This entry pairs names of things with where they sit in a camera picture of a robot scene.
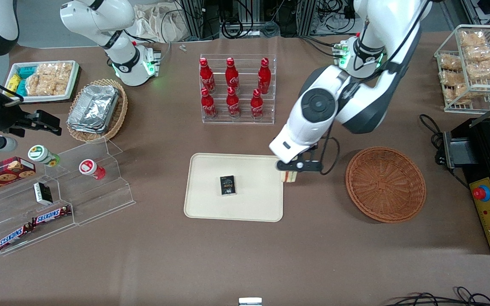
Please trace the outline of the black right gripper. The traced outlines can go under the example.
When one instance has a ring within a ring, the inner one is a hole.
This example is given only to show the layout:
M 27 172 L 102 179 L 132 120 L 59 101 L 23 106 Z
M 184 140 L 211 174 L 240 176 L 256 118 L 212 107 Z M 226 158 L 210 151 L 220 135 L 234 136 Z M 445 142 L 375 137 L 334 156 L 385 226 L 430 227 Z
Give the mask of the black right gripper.
M 25 129 L 42 130 L 56 136 L 62 135 L 60 118 L 43 110 L 33 113 L 25 112 L 19 105 L 6 107 L 11 100 L 0 93 L 0 133 L 12 134 L 16 137 L 25 137 Z

